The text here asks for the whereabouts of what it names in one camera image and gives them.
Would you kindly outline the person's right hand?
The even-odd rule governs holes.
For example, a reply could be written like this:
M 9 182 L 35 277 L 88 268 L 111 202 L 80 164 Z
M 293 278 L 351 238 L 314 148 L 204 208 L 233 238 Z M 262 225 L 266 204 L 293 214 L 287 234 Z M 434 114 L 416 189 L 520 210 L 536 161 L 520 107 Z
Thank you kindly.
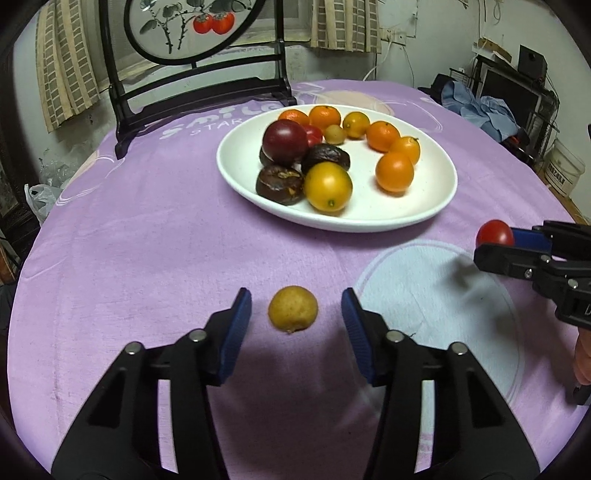
M 591 332 L 589 330 L 582 328 L 578 330 L 573 368 L 580 384 L 591 384 Z

